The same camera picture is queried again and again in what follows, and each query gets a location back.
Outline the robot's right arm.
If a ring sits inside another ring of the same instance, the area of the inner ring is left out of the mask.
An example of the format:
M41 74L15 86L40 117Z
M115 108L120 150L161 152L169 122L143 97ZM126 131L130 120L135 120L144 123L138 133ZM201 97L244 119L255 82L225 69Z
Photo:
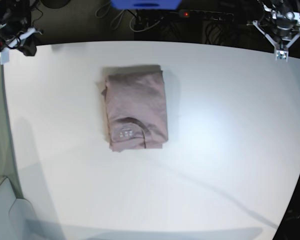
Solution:
M32 12L39 0L0 0L0 52L18 50L26 57L37 52L34 34L42 31L35 28Z

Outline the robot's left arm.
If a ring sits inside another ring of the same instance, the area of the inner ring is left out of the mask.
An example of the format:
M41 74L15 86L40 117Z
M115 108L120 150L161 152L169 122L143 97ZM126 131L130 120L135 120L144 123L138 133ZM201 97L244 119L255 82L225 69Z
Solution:
M275 44L288 44L300 36L300 1L260 0L261 17L253 24Z

